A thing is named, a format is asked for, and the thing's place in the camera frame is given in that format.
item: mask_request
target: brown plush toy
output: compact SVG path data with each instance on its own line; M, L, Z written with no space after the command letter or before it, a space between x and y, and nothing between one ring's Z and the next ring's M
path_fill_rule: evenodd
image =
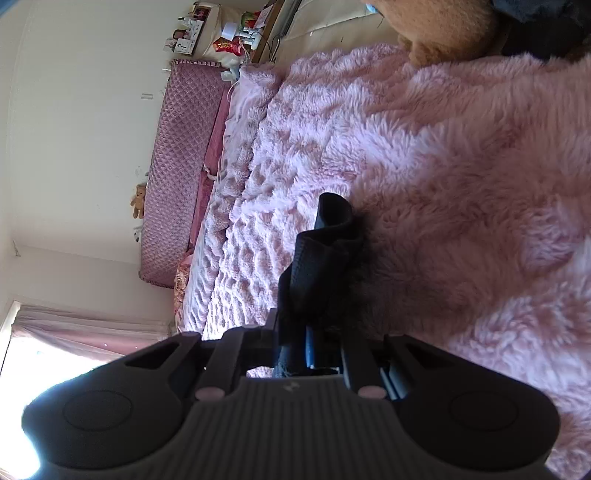
M137 185L135 188L135 197L131 200L131 206L134 208L134 218L138 215L140 218L144 218L144 198L146 196L146 186Z
M490 0L372 0L415 67L476 59L497 28Z

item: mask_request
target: pink curtain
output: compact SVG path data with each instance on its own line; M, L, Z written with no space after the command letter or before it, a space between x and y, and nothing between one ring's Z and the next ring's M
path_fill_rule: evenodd
M60 310L22 305L12 336L29 336L75 355L111 361L165 339L165 323L133 323L82 317Z

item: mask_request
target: pink bedsheet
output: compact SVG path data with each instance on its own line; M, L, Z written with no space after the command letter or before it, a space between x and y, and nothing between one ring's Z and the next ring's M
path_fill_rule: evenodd
M366 217L350 312L544 390L591 467L591 58L416 70L393 46L243 73L182 329L262 323L321 193Z
M207 203L212 194L213 182L211 177L217 175L217 165L223 152L223 135L226 128L226 119L230 111L230 102L228 101L229 86L222 93L222 101L217 111L216 122L213 124L212 136L209 139L209 145L205 152L203 165L208 169L203 169L199 173L199 189L197 191L197 202L195 204L195 214L193 215L193 224L191 225L190 245L193 247L197 243L197 236L201 228L201 222L205 217Z

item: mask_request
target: dark fabric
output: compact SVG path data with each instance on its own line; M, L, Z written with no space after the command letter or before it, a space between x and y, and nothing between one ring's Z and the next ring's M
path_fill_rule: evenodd
M562 15L569 3L571 0L493 0L492 2L499 12L521 23L540 18L557 18Z
M279 279L277 325L282 345L274 376L311 375L306 367L306 326L325 327L323 313L363 244L361 223L349 202L320 196L314 230L295 241L294 260Z
M565 57L591 33L589 0L493 0L494 7L518 22L502 50L530 53L541 60Z
M568 17L517 24L509 33L502 54L506 57L530 53L540 60L565 57L581 45L586 30Z

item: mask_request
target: sunlight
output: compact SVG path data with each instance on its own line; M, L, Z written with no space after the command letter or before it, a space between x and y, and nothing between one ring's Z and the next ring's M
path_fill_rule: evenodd
M33 445L21 429L25 407L48 388L104 362L63 352L33 338L13 338L0 375L0 468L28 478L39 469Z

